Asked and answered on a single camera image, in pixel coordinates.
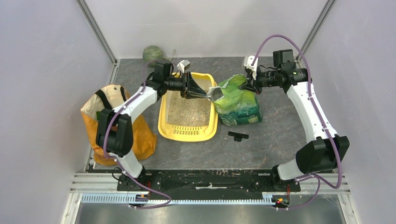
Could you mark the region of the grey metal scoop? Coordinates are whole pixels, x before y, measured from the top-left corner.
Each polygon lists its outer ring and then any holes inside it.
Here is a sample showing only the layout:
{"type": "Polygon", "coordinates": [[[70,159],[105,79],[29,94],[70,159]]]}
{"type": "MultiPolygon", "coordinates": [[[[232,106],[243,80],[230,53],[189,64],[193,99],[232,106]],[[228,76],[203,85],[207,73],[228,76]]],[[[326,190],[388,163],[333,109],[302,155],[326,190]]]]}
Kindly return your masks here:
{"type": "Polygon", "coordinates": [[[214,86],[210,87],[206,95],[204,95],[204,98],[215,102],[224,97],[224,94],[222,93],[222,89],[219,86],[214,86]]]}

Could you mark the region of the green litter bag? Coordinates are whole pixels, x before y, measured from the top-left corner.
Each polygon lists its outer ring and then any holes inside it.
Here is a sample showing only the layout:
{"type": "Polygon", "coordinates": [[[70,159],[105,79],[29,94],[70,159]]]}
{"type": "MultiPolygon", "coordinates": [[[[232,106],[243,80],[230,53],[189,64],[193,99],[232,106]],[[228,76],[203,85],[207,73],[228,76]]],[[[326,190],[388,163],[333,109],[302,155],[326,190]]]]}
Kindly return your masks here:
{"type": "Polygon", "coordinates": [[[214,101],[214,105],[221,123],[226,126],[262,122],[262,114],[255,93],[239,89],[239,86],[246,80],[244,75],[237,74],[219,84],[224,96],[214,101]]]}

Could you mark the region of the black bag clip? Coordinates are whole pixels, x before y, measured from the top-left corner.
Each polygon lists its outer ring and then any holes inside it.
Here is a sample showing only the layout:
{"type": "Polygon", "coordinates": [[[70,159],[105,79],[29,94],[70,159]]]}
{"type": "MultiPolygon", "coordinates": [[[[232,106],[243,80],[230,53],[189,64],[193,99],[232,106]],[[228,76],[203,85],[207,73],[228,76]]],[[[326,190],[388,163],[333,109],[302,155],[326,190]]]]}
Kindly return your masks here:
{"type": "Polygon", "coordinates": [[[241,142],[243,139],[249,139],[249,135],[243,133],[228,132],[228,135],[232,136],[233,140],[236,142],[241,142]]]}

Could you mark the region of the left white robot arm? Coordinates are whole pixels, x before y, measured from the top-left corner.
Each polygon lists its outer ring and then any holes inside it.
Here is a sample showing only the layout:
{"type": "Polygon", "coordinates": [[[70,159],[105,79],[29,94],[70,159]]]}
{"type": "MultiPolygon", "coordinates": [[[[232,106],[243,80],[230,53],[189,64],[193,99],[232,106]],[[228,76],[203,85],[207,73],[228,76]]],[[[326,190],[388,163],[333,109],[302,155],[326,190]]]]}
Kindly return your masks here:
{"type": "Polygon", "coordinates": [[[104,108],[98,116],[96,144],[105,155],[113,158],[123,174],[129,176],[128,184],[134,190],[145,188],[147,179],[141,175],[143,166],[136,158],[132,124],[167,91],[178,91],[183,98],[202,98],[206,92],[187,71],[188,60],[177,65],[166,59],[156,61],[154,71],[143,81],[138,91],[114,109],[104,108]]]}

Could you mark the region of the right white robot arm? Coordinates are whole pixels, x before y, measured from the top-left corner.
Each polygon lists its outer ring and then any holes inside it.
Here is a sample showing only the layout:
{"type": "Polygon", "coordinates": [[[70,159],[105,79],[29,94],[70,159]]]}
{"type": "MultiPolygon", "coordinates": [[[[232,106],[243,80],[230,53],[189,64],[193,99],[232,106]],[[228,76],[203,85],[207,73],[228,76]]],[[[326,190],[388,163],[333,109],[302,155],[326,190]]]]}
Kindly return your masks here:
{"type": "Polygon", "coordinates": [[[337,168],[344,158],[350,143],[331,126],[314,92],[308,70],[298,69],[291,49],[273,52],[274,66],[262,71],[255,56],[243,60],[247,80],[239,86],[257,94],[263,87],[278,86],[292,101],[303,124],[306,145],[296,152],[295,158],[274,167],[269,184],[281,191],[295,178],[305,178],[311,173],[337,168]]]}

